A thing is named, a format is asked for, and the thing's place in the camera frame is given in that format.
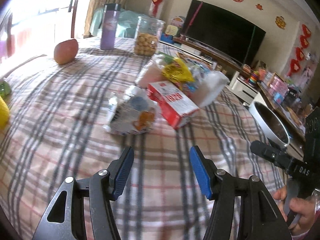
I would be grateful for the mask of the person's right hand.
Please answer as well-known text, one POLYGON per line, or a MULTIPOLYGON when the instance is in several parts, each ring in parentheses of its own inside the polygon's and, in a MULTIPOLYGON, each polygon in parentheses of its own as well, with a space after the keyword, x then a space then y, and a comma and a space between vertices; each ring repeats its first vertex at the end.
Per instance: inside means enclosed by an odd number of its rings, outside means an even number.
MULTIPOLYGON (((285 186, 273 194, 273 198, 278 202, 278 208, 285 221, 287 221, 287 215, 284 212, 286 197, 287 189, 285 186)), ((316 200, 314 197, 310 199, 292 198, 290 201, 290 209, 300 214, 299 221, 289 226, 292 238, 303 239, 316 220, 316 200)))

